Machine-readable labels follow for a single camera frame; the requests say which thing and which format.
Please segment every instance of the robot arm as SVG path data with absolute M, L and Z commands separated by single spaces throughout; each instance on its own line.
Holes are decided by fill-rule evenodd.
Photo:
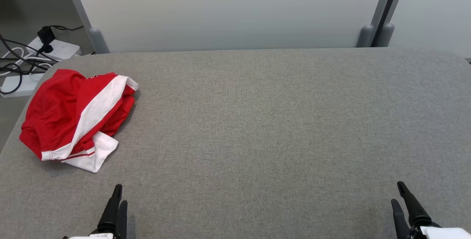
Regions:
M 64 239 L 126 239 L 128 226 L 128 202 L 123 200 L 120 205 L 122 193 L 123 186 L 121 184 L 117 184 L 116 187 L 114 187 L 113 195 L 108 199 L 105 210 L 101 215 L 100 222 L 89 236 L 71 238 L 64 236 Z
M 419 201 L 409 191 L 404 182 L 397 182 L 399 194 L 406 203 L 409 212 L 409 226 L 407 225 L 399 202 L 391 200 L 394 226 L 397 239 L 471 239 L 471 234 L 461 228 L 442 228 L 434 223 Z

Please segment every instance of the clothing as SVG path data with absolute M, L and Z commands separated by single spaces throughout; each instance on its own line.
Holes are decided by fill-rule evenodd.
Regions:
M 61 160 L 97 172 L 118 142 L 138 85 L 115 73 L 86 78 L 59 69 L 31 100 L 20 140 L 42 161 Z

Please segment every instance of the black plug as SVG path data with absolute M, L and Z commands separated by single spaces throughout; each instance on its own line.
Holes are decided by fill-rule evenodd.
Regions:
M 51 27 L 50 26 L 43 26 L 42 29 L 40 31 L 38 31 L 38 36 L 39 36 L 39 39 L 42 42 L 42 47 L 41 47 L 40 51 L 41 52 L 44 51 L 45 53 L 52 52 L 53 48 L 50 45 L 50 43 L 53 40 L 56 39 L 56 36 L 52 32 Z

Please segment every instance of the red fabric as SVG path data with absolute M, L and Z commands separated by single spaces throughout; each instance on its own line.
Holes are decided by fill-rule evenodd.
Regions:
M 116 76 L 109 73 L 85 78 L 77 71 L 57 70 L 32 98 L 21 127 L 20 140 L 39 159 L 42 158 L 41 152 L 57 150 L 69 144 L 84 108 Z M 121 99 L 105 118 L 79 140 L 71 155 L 93 148 L 92 137 L 98 131 L 113 136 L 134 104 L 133 93 L 134 90 L 126 85 Z

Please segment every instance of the white stripe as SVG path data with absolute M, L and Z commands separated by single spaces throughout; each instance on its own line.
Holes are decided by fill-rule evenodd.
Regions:
M 117 75 L 113 78 L 113 80 L 90 101 L 84 108 L 84 111 L 82 111 L 72 141 L 57 150 L 42 152 L 42 160 L 66 159 L 77 142 L 103 120 L 105 115 L 116 105 L 118 100 L 123 96 L 124 88 L 128 83 L 129 87 L 133 90 L 138 88 L 137 83 L 127 76 Z
M 93 135 L 93 142 L 95 146 L 87 150 L 87 153 L 95 152 L 94 154 L 72 157 L 62 162 L 91 172 L 98 172 L 108 155 L 118 146 L 118 141 L 102 132 L 97 132 Z

